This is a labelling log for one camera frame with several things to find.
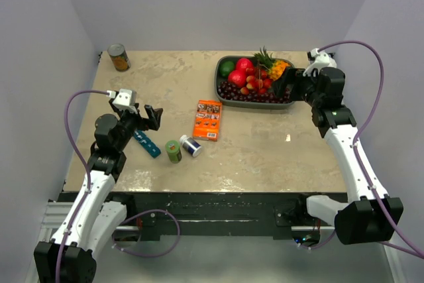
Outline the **teal weekly pill organizer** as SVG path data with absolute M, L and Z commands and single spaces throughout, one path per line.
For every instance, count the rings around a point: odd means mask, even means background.
M 137 130 L 134 132 L 133 137 L 137 141 L 137 143 L 145 150 L 152 158 L 157 158 L 161 155 L 161 150 L 156 146 L 156 144 L 147 137 L 147 135 Z

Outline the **green pill bottle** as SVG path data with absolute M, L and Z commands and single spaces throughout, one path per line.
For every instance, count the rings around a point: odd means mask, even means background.
M 166 143 L 166 153 L 170 162 L 177 164 L 182 160 L 182 154 L 180 150 L 180 144 L 178 141 L 170 140 Z

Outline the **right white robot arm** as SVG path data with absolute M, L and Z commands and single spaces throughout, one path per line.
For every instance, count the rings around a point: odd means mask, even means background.
M 344 245 L 389 241 L 403 213 L 399 198 L 389 196 L 364 155 L 351 110 L 343 104 L 345 74 L 325 67 L 306 76 L 288 68 L 272 84 L 274 93 L 311 106 L 313 124 L 333 151 L 346 186 L 347 203 L 313 195 L 295 209 L 295 218 L 310 225 L 317 218 L 335 228 Z

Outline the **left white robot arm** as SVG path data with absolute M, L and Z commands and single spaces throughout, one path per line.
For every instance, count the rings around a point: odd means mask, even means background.
M 124 149 L 137 131 L 160 128 L 162 109 L 113 108 L 95 122 L 95 142 L 87 163 L 89 175 L 67 216 L 47 242 L 39 242 L 34 261 L 40 282 L 92 282 L 96 259 L 119 225 L 136 220 L 137 208 L 128 202 L 107 201 L 125 165 Z

